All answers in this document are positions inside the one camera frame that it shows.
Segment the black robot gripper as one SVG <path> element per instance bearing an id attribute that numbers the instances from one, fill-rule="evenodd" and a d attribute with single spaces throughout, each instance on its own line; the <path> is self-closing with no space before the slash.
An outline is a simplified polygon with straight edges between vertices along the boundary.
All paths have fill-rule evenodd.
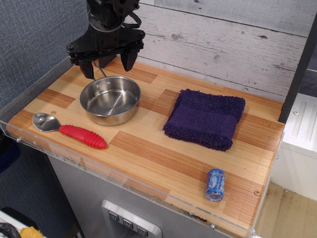
<path id="1" fill-rule="evenodd" d="M 138 29 L 120 26 L 114 31 L 101 31 L 89 26 L 83 36 L 66 46 L 66 51 L 70 61 L 80 66 L 84 76 L 94 79 L 91 62 L 98 60 L 99 66 L 105 67 L 116 55 L 120 55 L 125 71 L 130 71 L 144 47 L 144 37 L 145 32 Z"/>

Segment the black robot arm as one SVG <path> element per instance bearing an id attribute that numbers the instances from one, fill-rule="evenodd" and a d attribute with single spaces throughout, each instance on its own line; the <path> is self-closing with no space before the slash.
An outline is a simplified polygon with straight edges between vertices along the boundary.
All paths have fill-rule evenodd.
<path id="1" fill-rule="evenodd" d="M 125 71 L 130 71 L 144 47 L 142 21 L 134 13 L 139 1 L 89 0 L 87 5 L 88 29 L 66 47 L 71 63 L 86 78 L 94 79 L 93 62 L 97 60 L 99 68 L 104 68 L 120 55 Z"/>

